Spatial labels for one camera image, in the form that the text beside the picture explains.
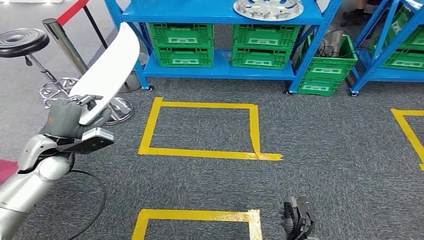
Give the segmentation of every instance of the green storage bin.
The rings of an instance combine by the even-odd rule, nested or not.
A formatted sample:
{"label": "green storage bin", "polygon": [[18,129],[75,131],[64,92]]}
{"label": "green storage bin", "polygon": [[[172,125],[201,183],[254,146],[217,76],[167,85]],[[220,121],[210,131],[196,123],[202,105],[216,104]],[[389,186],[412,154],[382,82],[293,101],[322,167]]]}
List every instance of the green storage bin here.
{"label": "green storage bin", "polygon": [[[402,6],[393,18],[393,22],[390,25],[390,28],[387,32],[387,37],[385,39],[386,46],[396,37],[396,35],[402,30],[404,25],[409,21],[413,16],[413,13],[410,12],[405,6]],[[415,31],[413,31],[405,41],[403,41],[399,46],[399,49],[414,49],[414,50],[424,50],[424,25],[420,25]]]}
{"label": "green storage bin", "polygon": [[[370,53],[374,54],[376,44],[371,45]],[[381,65],[387,69],[401,69],[411,71],[424,71],[424,50],[396,49]]]}
{"label": "green storage bin", "polygon": [[212,24],[149,23],[155,47],[214,47]]}
{"label": "green storage bin", "polygon": [[161,67],[208,68],[214,62],[212,48],[157,47],[155,52]]}
{"label": "green storage bin", "polygon": [[[340,42],[339,57],[314,56],[303,77],[309,79],[333,79],[341,83],[355,66],[358,57],[352,45],[352,40],[348,35],[342,35]],[[310,44],[311,36],[308,36],[307,41],[304,43],[302,54],[295,64],[295,69],[299,68],[301,59],[303,59]]]}
{"label": "green storage bin", "polygon": [[232,49],[231,65],[242,68],[282,70],[286,66],[290,52],[284,50],[238,48]]}
{"label": "green storage bin", "polygon": [[234,25],[233,45],[236,48],[292,50],[300,25]]}
{"label": "green storage bin", "polygon": [[332,96],[340,83],[325,82],[316,79],[304,78],[297,87],[297,94],[313,94],[320,96]]}

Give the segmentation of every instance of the shelf frame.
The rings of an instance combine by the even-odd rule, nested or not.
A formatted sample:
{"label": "shelf frame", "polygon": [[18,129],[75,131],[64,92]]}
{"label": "shelf frame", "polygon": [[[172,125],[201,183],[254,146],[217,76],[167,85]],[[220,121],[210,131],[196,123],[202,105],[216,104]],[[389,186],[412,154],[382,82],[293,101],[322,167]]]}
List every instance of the shelf frame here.
{"label": "shelf frame", "polygon": [[[198,0],[176,0],[170,4],[179,4],[180,8],[177,13],[168,11],[165,6],[160,7],[161,0],[132,0],[125,10],[117,4],[116,0],[104,0],[110,16],[116,28],[119,28],[122,22],[139,23],[137,26],[130,24],[140,40],[146,45],[150,55],[149,61],[143,67],[140,62],[134,66],[135,73],[140,80],[142,89],[149,89],[149,83],[146,77],[163,77],[163,78],[204,78],[204,79],[241,79],[241,80],[274,80],[274,81],[289,81],[287,92],[290,94],[296,93],[296,90],[306,72],[313,56],[315,55],[321,40],[326,34],[328,27],[333,21],[337,10],[342,3],[342,0],[330,0],[327,9],[321,13],[315,0],[303,0],[305,11],[299,16],[287,21],[279,22],[265,22],[246,18],[234,12],[232,5],[227,6],[227,0],[215,0],[211,3],[218,6],[211,13],[199,13],[195,10],[196,4],[203,1]],[[195,67],[159,67],[157,64],[156,56],[150,42],[148,31],[145,23],[203,23],[203,24],[280,24],[280,25],[310,25],[311,29],[315,29],[314,38],[302,59],[299,68],[293,69],[292,61],[287,63],[286,69],[283,70],[269,70],[258,68],[244,68],[230,66],[230,60],[227,59],[225,63],[223,58],[219,60],[214,59],[214,63],[219,63],[218,66],[213,68],[202,68],[205,74],[199,73],[199,68]],[[306,38],[306,34],[299,36],[297,39],[296,47],[298,47],[302,40]],[[228,50],[217,50],[216,54],[227,54]]]}
{"label": "shelf frame", "polygon": [[[413,9],[413,7],[405,0],[383,0],[353,42],[353,47],[356,50],[359,62],[364,68],[362,74],[359,74],[356,67],[352,69],[354,83],[349,90],[353,96],[358,95],[361,88],[368,82],[424,83],[424,71],[381,67],[381,65],[392,55],[399,45],[401,45],[419,25],[424,24],[424,7],[419,10],[414,9],[412,11],[414,14],[411,19],[403,26],[402,30],[400,30],[396,37],[391,40],[389,45],[383,49],[389,27],[392,24],[396,9],[400,3],[410,9]],[[360,49],[360,45],[364,42],[366,37],[372,33],[373,28],[375,28],[387,7],[390,7],[390,10],[387,18],[385,19],[381,34],[379,35],[375,51],[371,55],[368,50]]]}

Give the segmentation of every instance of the yellow tape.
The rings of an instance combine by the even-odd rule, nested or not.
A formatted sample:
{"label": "yellow tape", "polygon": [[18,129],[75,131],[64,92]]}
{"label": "yellow tape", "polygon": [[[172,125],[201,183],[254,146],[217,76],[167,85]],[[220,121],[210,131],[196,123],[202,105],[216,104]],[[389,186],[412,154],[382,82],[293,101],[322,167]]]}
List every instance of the yellow tape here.
{"label": "yellow tape", "polygon": [[249,235],[250,240],[262,240],[261,217],[259,210],[249,210]]}
{"label": "yellow tape", "polygon": [[405,116],[424,116],[424,110],[397,110],[395,108],[392,108],[391,112],[393,113],[393,116],[399,124],[400,128],[402,129],[403,133],[411,143],[416,154],[421,159],[422,163],[418,165],[421,170],[424,171],[424,147],[418,137],[415,135],[411,126],[408,124],[407,120],[405,119]]}
{"label": "yellow tape", "polygon": [[[254,153],[251,152],[233,152],[233,151],[211,151],[211,150],[191,150],[175,148],[156,148],[150,147],[156,121],[161,107],[176,108],[213,108],[213,109],[248,109],[249,110],[249,131],[250,140]],[[198,158],[216,158],[216,159],[241,159],[241,160],[265,160],[280,161],[281,154],[261,153],[259,113],[258,106],[249,103],[215,103],[215,102],[179,102],[163,101],[162,97],[156,97],[151,106],[150,115],[141,139],[138,154],[167,155]]]}
{"label": "yellow tape", "polygon": [[261,143],[259,135],[259,112],[258,106],[253,105],[249,109],[249,124],[250,124],[250,140],[252,142],[253,151],[257,159],[260,158]]}
{"label": "yellow tape", "polygon": [[250,240],[262,240],[261,217],[259,210],[248,212],[142,209],[135,223],[132,240],[144,240],[149,219],[154,220],[191,220],[223,221],[249,223]]}
{"label": "yellow tape", "polygon": [[138,149],[138,154],[140,155],[147,153],[150,143],[152,142],[153,131],[155,130],[156,122],[158,121],[162,99],[163,97],[155,97],[153,104],[151,105],[150,115],[148,116],[144,134],[141,138],[140,148]]}
{"label": "yellow tape", "polygon": [[250,109],[255,106],[249,103],[218,103],[218,102],[183,102],[183,101],[163,101],[162,107],[176,108],[206,108],[206,109]]}
{"label": "yellow tape", "polygon": [[259,158],[258,158],[257,155],[253,152],[208,151],[208,150],[159,148],[159,147],[149,147],[145,154],[197,157],[197,158],[214,158],[214,159],[266,160],[266,161],[280,161],[283,157],[281,154],[273,154],[273,153],[259,153],[258,154]]}

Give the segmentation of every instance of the black stool seat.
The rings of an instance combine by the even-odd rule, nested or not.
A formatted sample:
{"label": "black stool seat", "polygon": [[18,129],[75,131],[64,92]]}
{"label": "black stool seat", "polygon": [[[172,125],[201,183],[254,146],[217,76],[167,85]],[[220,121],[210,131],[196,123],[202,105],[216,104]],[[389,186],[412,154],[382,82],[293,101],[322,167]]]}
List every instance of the black stool seat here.
{"label": "black stool seat", "polygon": [[0,34],[0,58],[22,57],[45,48],[49,36],[40,29],[19,28]]}

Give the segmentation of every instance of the red mat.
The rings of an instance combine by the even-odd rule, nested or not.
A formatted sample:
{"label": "red mat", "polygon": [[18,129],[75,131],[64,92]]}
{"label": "red mat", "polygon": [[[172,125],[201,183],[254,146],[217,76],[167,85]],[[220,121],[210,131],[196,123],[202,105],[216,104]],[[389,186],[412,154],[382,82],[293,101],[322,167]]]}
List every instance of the red mat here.
{"label": "red mat", "polygon": [[10,176],[16,173],[18,163],[0,159],[0,184],[4,183]]}

